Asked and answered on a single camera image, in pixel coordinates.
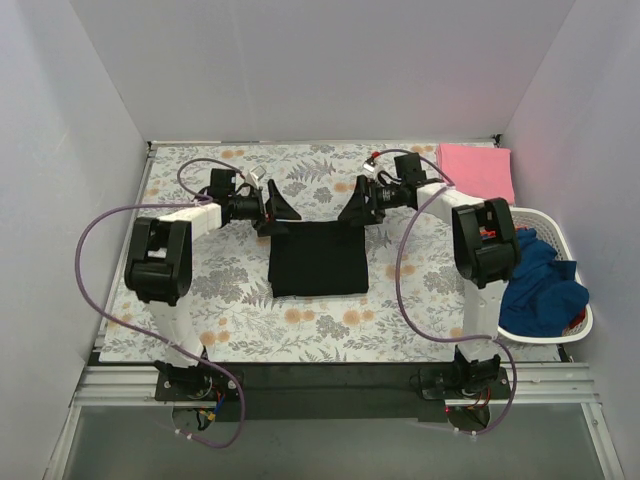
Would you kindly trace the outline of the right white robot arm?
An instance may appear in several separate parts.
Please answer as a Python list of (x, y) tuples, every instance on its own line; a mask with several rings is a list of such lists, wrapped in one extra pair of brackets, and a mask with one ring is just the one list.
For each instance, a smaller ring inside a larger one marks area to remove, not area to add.
[(500, 357), (508, 352), (499, 338), (499, 317), (521, 260), (510, 206), (503, 198), (484, 200), (457, 191), (444, 172), (429, 177), (423, 168), (428, 161), (418, 153), (393, 153), (394, 175), (377, 167), (377, 153), (364, 162), (365, 172), (338, 218), (353, 226), (374, 225), (383, 222), (387, 210), (410, 207), (451, 227), (455, 266), (464, 281), (463, 333), (449, 341), (455, 347), (453, 361), (418, 374), (417, 384), (432, 396), (487, 394), (500, 380)]

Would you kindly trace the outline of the black t shirt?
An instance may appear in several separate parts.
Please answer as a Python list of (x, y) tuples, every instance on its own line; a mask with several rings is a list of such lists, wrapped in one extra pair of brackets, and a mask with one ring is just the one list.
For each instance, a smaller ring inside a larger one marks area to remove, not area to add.
[(290, 223), (271, 237), (268, 281), (275, 298), (367, 293), (365, 229), (339, 221)]

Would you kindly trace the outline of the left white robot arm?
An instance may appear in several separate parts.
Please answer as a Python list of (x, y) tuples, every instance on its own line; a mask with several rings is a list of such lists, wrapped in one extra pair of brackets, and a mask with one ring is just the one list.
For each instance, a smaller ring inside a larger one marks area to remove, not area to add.
[(285, 233), (286, 221), (301, 215), (267, 182), (264, 199), (257, 181), (264, 170), (247, 174), (214, 168), (209, 185), (194, 194), (194, 204), (156, 218), (139, 217), (131, 233), (124, 280), (150, 312), (165, 339), (167, 357), (156, 368), (168, 385), (192, 400), (237, 398), (237, 382), (202, 364), (205, 347), (191, 320), (193, 244), (232, 220), (248, 221), (260, 236)]

